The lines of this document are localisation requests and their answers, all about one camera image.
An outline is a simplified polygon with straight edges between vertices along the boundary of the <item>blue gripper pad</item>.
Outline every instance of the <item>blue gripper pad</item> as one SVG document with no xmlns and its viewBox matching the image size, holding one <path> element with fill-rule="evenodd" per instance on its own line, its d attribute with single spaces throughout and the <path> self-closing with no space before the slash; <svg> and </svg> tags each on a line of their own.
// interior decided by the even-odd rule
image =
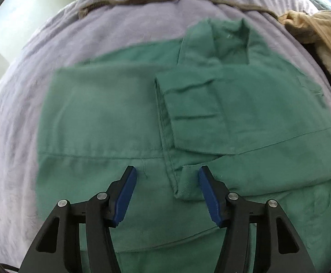
<svg viewBox="0 0 331 273">
<path fill-rule="evenodd" d="M 117 227 L 125 217 L 126 210 L 128 209 L 136 185 L 136 177 L 136 168 L 133 167 L 115 204 L 115 215 L 112 220 L 115 227 Z"/>
<path fill-rule="evenodd" d="M 220 214 L 220 203 L 216 198 L 216 195 L 211 187 L 211 184 L 207 178 L 206 173 L 202 168 L 198 171 L 198 180 L 201 186 L 203 197 L 205 198 L 208 212 L 210 213 L 212 221 L 220 227 L 222 223 L 222 218 Z"/>
</svg>

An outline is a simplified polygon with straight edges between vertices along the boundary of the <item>beige cloth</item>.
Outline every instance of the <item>beige cloth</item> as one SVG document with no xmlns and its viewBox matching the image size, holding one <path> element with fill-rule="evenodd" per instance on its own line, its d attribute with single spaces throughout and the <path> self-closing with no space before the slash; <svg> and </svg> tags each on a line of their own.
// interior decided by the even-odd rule
<svg viewBox="0 0 331 273">
<path fill-rule="evenodd" d="M 311 16 L 288 11 L 279 17 L 279 22 L 300 43 L 315 43 L 318 56 L 331 74 L 331 10 L 323 10 Z"/>
</svg>

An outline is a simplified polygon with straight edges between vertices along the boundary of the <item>metal screw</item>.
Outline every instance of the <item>metal screw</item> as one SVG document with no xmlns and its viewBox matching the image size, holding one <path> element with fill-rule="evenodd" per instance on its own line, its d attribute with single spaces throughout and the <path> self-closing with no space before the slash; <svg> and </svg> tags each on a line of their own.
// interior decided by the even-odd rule
<svg viewBox="0 0 331 273">
<path fill-rule="evenodd" d="M 105 192 L 99 193 L 97 195 L 98 200 L 104 200 L 107 198 L 107 194 Z"/>
<path fill-rule="evenodd" d="M 60 200 L 58 202 L 58 206 L 59 207 L 63 207 L 63 206 L 66 206 L 66 205 L 67 205 L 67 200 L 66 199 Z"/>
<path fill-rule="evenodd" d="M 239 195 L 237 195 L 236 193 L 230 193 L 228 197 L 231 200 L 238 200 L 239 199 Z"/>
<path fill-rule="evenodd" d="M 277 207 L 278 206 L 278 202 L 276 202 L 275 200 L 269 200 L 268 204 L 270 207 Z"/>
</svg>

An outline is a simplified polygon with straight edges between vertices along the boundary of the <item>green fabric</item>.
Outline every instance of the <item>green fabric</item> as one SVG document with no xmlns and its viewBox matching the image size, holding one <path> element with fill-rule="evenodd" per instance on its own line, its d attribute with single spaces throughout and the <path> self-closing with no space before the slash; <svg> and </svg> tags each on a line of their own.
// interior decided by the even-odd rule
<svg viewBox="0 0 331 273">
<path fill-rule="evenodd" d="M 201 21 L 184 38 L 59 70 L 38 162 L 43 219 L 58 200 L 88 200 L 137 168 L 111 230 L 123 273 L 213 271 L 224 230 L 203 201 L 202 165 L 249 200 L 278 200 L 317 271 L 331 265 L 331 114 L 319 85 L 245 21 Z"/>
</svg>

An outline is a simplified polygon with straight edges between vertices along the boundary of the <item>bed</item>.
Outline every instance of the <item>bed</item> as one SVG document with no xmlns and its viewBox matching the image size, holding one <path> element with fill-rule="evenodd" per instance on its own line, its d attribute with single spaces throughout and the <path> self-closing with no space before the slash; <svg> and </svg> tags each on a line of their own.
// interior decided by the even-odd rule
<svg viewBox="0 0 331 273">
<path fill-rule="evenodd" d="M 244 18 L 269 47 L 318 83 L 331 111 L 331 87 L 312 56 L 268 14 L 241 12 L 207 0 L 102 7 L 79 19 L 95 0 L 76 0 L 49 19 L 0 81 L 0 262 L 20 266 L 42 222 L 36 210 L 36 135 L 41 106 L 55 70 L 136 43 L 183 36 L 206 17 Z M 287 10 L 317 12 L 308 0 L 232 0 Z"/>
</svg>

